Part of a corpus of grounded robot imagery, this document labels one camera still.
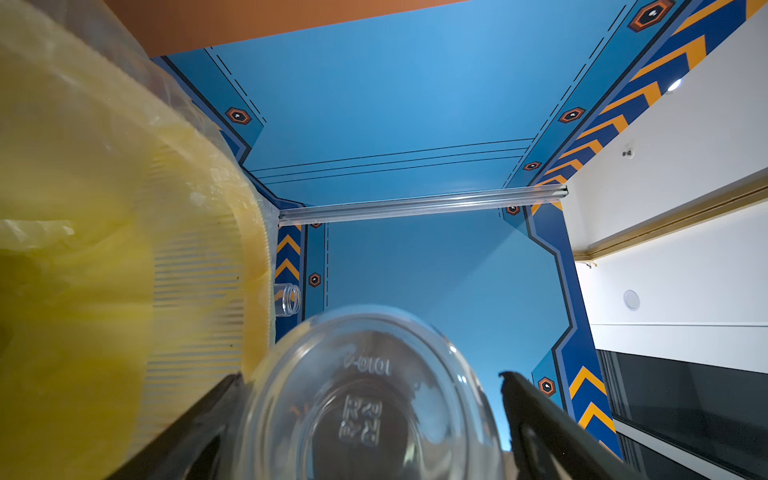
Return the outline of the aluminium corner post right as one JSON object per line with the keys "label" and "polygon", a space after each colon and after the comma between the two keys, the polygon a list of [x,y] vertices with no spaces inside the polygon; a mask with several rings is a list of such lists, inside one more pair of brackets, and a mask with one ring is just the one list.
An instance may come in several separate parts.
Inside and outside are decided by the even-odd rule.
{"label": "aluminium corner post right", "polygon": [[380,201],[320,205],[281,210],[278,225],[311,225],[483,211],[556,203],[566,185],[541,185]]}

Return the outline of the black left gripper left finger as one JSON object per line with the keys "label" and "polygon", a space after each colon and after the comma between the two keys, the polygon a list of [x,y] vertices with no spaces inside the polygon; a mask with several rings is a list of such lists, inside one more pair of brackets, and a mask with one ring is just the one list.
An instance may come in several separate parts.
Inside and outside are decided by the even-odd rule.
{"label": "black left gripper left finger", "polygon": [[225,376],[111,479],[223,479],[242,419],[246,383]]}

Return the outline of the glass jar with tea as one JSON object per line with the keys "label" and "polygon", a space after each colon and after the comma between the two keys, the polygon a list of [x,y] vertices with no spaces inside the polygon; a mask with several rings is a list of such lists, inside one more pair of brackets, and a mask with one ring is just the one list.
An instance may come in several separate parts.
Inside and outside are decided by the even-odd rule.
{"label": "glass jar with tea", "polygon": [[277,318],[297,315],[302,302],[301,290],[293,283],[276,283],[274,285],[274,309]]}

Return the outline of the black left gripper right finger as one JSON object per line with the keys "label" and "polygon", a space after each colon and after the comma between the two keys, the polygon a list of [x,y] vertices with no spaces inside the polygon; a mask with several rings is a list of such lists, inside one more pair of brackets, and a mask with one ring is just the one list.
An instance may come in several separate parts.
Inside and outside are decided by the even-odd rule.
{"label": "black left gripper right finger", "polygon": [[519,479],[640,479],[523,376],[503,372],[501,394]]}

